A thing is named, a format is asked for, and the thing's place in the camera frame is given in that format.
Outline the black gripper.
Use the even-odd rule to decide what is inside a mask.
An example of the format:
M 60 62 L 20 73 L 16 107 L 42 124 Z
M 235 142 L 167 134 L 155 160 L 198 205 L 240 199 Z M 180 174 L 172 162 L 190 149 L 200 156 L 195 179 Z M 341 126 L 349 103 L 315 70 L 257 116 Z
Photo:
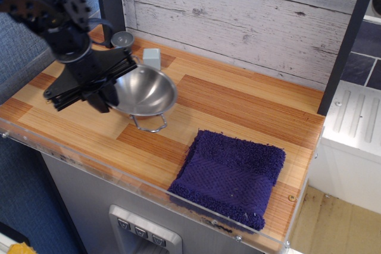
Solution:
M 43 96 L 61 111 L 78 101 L 86 101 L 100 113 L 119 104 L 114 84 L 136 68 L 132 52 L 127 48 L 97 51 L 88 47 L 73 61 L 66 61 L 59 77 Z

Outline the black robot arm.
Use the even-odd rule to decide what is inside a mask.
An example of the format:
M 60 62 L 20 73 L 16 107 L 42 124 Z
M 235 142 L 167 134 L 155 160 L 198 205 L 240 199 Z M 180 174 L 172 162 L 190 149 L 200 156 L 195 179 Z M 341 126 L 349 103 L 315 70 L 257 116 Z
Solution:
M 117 79 L 137 67 L 128 49 L 92 49 L 86 0 L 1 0 L 1 12 L 23 23 L 65 67 L 44 92 L 60 111 L 82 100 L 101 113 L 120 103 Z

